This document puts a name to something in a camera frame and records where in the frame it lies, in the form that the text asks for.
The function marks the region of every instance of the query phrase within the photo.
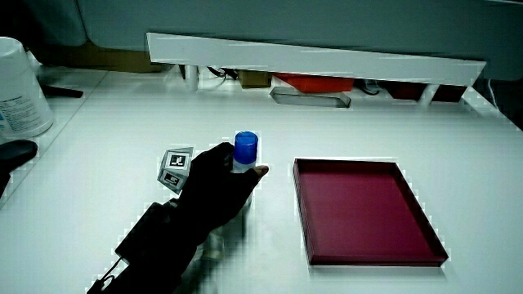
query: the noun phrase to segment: tray rim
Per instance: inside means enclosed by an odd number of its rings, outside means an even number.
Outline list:
[[[421,257],[421,258],[408,258],[406,256],[396,256],[396,261],[377,261],[377,259],[382,258],[386,259],[389,258],[389,256],[367,256],[368,260],[366,261],[358,261],[359,257],[361,256],[351,256],[353,261],[329,261],[329,259],[332,259],[335,256],[314,256],[314,247],[312,246],[311,241],[311,234],[309,225],[307,223],[308,217],[306,215],[306,210],[302,206],[302,188],[300,186],[300,172],[298,170],[298,163],[299,162],[342,162],[342,163],[351,163],[351,162],[357,162],[357,163],[394,163],[396,168],[395,170],[399,172],[400,180],[402,180],[402,184],[404,185],[403,189],[406,189],[406,193],[408,193],[408,197],[412,200],[411,203],[408,203],[408,200],[406,199],[405,202],[409,206],[409,210],[411,214],[413,214],[413,218],[418,223],[418,228],[423,233],[423,238],[425,239],[425,242],[427,242],[427,245],[432,250],[432,257]],[[385,266],[441,266],[445,261],[449,259],[449,254],[447,250],[445,249],[445,246],[440,240],[440,236],[438,236],[438,233],[436,232],[436,229],[432,226],[431,222],[428,220],[425,210],[422,208],[422,205],[419,202],[418,196],[413,192],[411,184],[407,181],[407,177],[405,176],[405,170],[402,170],[399,165],[399,160],[397,157],[295,157],[293,162],[293,179],[294,179],[294,185],[295,190],[297,194],[297,206],[298,211],[301,218],[301,225],[302,225],[302,232],[303,232],[303,238],[305,242],[305,248],[307,253],[307,260],[309,261],[309,265],[385,265]],[[416,209],[418,212],[421,212],[419,216],[415,216],[413,212],[412,206],[415,206],[414,209]],[[419,222],[422,222],[422,225],[425,226],[425,228],[422,228]],[[431,234],[429,236],[432,239],[433,244],[429,242],[427,239],[427,230],[429,230],[428,233]],[[441,254],[438,254],[438,252],[435,252],[433,247],[436,246],[437,250],[439,250]]]

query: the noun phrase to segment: tabletop surface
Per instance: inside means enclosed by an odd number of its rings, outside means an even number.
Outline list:
[[[212,78],[189,92],[175,69],[42,71],[48,84],[86,94],[49,99],[56,123],[37,138],[38,157],[14,172],[18,184],[0,209],[1,293],[84,293],[118,259],[114,249],[145,209],[176,196],[156,180],[165,150],[199,153],[238,131],[258,134],[257,162],[270,172],[254,190],[246,235],[195,292],[523,289],[523,133],[485,115],[495,111],[472,89],[470,105],[420,109],[353,91],[349,109],[333,109],[278,105],[270,89],[214,87]],[[441,268],[307,264],[294,159],[367,157],[398,163],[449,253]]]

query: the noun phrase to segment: gloved hand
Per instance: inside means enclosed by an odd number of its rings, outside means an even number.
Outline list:
[[[269,171],[267,166],[258,166],[243,174],[231,173],[234,150],[232,144],[221,143],[191,162],[189,177],[176,202],[185,222],[182,225],[192,231],[195,245],[205,241],[211,230],[232,220]]]

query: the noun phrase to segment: maroon tray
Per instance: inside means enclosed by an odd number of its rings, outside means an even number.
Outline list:
[[[440,266],[448,255],[395,163],[296,159],[311,265]]]

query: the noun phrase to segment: red object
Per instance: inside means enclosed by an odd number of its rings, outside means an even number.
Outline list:
[[[440,266],[447,253],[395,163],[297,159],[311,265]]]
[[[421,98],[427,84],[418,82],[380,82],[394,99],[416,100]]]
[[[350,91],[354,78],[334,78],[292,73],[274,73],[275,77],[303,93],[329,93]]]

